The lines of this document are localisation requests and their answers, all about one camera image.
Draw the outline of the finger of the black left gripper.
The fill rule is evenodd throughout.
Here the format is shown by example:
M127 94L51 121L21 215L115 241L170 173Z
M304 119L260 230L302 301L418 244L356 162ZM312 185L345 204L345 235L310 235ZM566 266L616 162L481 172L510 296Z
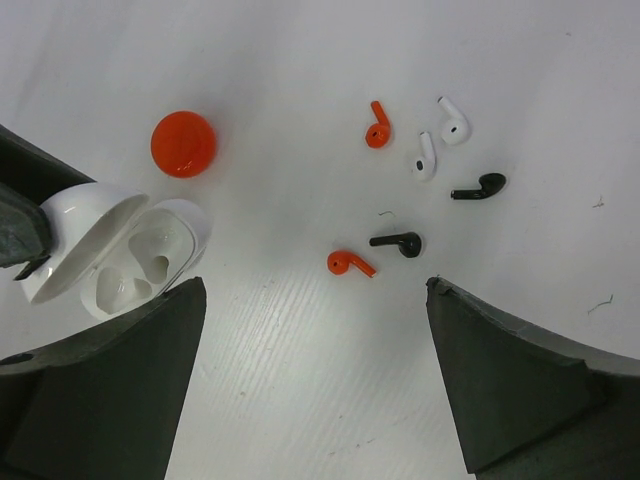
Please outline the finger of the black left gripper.
M1 128L1 267L21 265L16 281L28 278L51 256L50 221L42 204L67 188L94 180Z

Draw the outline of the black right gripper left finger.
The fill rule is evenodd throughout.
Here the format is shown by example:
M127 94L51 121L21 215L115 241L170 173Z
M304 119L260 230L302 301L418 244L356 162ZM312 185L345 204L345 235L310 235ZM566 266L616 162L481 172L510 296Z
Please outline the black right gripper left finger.
M205 316L195 277L2 359L2 478L164 478Z

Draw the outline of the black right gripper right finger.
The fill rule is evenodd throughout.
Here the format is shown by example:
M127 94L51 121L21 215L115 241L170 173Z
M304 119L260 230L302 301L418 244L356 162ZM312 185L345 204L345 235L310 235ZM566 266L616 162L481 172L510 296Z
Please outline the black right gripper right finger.
M639 362L504 312L442 277L426 310L468 473L636 479Z

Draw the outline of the white earbud charging case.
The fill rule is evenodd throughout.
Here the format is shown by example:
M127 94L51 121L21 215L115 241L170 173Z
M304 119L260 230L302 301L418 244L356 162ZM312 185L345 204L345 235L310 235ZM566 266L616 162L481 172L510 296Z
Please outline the white earbud charging case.
M44 304L80 285L80 300L106 321L167 291L203 255L212 220L184 199L154 205L148 195L108 183L85 183L56 193L41 206L53 248L21 286Z

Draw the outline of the white earbud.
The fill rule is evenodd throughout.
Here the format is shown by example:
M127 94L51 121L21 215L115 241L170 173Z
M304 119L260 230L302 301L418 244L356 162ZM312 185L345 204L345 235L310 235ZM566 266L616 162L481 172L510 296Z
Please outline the white earbud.
M447 116L441 129L441 138L444 143L456 146L468 141L472 129L463 112L446 96L441 96L437 103Z
M429 131L419 134L421 153L412 164L412 173L420 182L430 181L437 169L437 156Z

